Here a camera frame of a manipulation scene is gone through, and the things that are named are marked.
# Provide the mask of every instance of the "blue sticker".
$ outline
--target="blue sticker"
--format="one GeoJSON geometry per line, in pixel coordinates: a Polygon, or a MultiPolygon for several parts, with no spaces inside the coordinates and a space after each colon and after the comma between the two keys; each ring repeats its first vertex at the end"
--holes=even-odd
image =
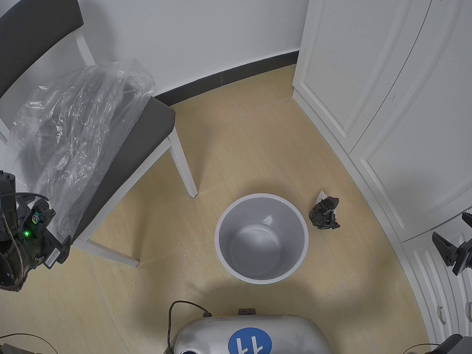
{"type": "Polygon", "coordinates": [[[234,333],[228,341],[229,354],[269,354],[272,340],[256,327],[245,327],[234,333]]]}

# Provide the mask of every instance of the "wooden floor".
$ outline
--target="wooden floor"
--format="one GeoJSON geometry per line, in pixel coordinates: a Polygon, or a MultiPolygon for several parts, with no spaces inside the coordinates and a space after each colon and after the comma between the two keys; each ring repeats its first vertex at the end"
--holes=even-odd
{"type": "MultiPolygon", "coordinates": [[[[92,236],[137,257],[137,268],[72,248],[52,270],[30,272],[19,293],[0,293],[0,335],[34,333],[59,354],[162,353],[168,308],[185,299],[214,316],[312,319],[337,354],[401,354],[428,342],[412,290],[368,204],[333,151],[292,100],[295,67],[260,74],[174,105],[176,127],[199,194],[188,196],[169,153],[92,236]],[[338,197],[341,227],[318,231],[308,213],[323,189],[338,197]],[[302,266],[273,285],[229,275],[214,249],[221,213],[268,192],[291,201],[309,224],[302,266]]],[[[173,333],[201,317],[174,309],[173,333]]],[[[37,339],[8,341],[52,353],[37,339]]]]}

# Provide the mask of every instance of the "baseboard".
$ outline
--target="baseboard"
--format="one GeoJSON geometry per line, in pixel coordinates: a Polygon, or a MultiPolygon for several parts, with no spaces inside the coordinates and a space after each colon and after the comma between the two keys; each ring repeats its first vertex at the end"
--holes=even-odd
{"type": "Polygon", "coordinates": [[[365,200],[369,204],[372,212],[374,213],[375,217],[379,221],[382,229],[385,232],[386,237],[390,241],[395,254],[398,257],[398,261],[402,265],[403,271],[410,282],[410,286],[413,290],[414,296],[416,298],[416,302],[418,303],[418,307],[420,308],[421,315],[423,317],[424,325],[426,327],[426,332],[428,333],[429,341],[430,342],[437,342],[438,339],[436,338],[436,334],[434,333],[433,322],[431,320],[431,315],[428,310],[428,306],[426,304],[426,300],[424,299],[423,292],[420,288],[420,283],[418,282],[416,275],[413,271],[413,267],[411,266],[410,260],[406,256],[406,253],[403,249],[402,242],[398,237],[397,233],[395,232],[391,222],[388,220],[385,211],[382,209],[382,206],[375,198],[374,193],[371,191],[369,185],[364,180],[364,177],[359,172],[357,167],[355,166],[354,162],[352,162],[351,158],[344,150],[344,148],[339,144],[336,137],[331,133],[328,127],[324,124],[322,119],[319,115],[315,112],[315,110],[310,106],[310,104],[302,97],[300,93],[296,89],[293,92],[293,99],[298,103],[298,105],[302,108],[304,113],[310,118],[310,121],[313,122],[315,127],[321,133],[323,138],[327,141],[329,146],[332,148],[336,156],[339,158],[341,163],[343,164],[344,168],[347,172],[351,175],[351,178],[361,191],[362,195],[364,196],[365,200]]]}
{"type": "Polygon", "coordinates": [[[179,86],[156,96],[159,101],[162,101],[168,106],[171,106],[180,101],[197,96],[198,94],[226,84],[234,83],[235,81],[245,79],[257,74],[262,74],[273,69],[290,66],[295,64],[298,59],[298,51],[288,52],[286,54],[272,56],[270,58],[258,60],[248,64],[243,64],[239,67],[227,69],[216,74],[211,74],[201,79],[192,81],[191,83],[179,86]]]}

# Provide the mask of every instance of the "white wall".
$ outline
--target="white wall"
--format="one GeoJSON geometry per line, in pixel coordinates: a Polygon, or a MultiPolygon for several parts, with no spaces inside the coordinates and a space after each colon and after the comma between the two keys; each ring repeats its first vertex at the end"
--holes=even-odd
{"type": "MultiPolygon", "coordinates": [[[[0,15],[18,1],[0,0],[0,15]]],[[[79,0],[79,4],[84,37],[95,60],[138,59],[154,76],[159,94],[224,69],[298,50],[308,0],[79,0]]],[[[62,61],[51,55],[41,72],[29,75],[16,89],[25,90],[33,79],[53,75],[52,68],[62,71],[62,61]]]]}

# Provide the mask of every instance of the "clear plastic bag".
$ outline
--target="clear plastic bag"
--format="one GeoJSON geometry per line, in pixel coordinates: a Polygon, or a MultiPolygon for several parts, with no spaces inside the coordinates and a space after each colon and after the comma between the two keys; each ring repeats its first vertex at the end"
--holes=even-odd
{"type": "Polygon", "coordinates": [[[37,192],[56,211],[48,229],[73,237],[80,219],[154,91],[135,61],[99,64],[38,86],[10,130],[5,170],[17,191],[37,192]]]}

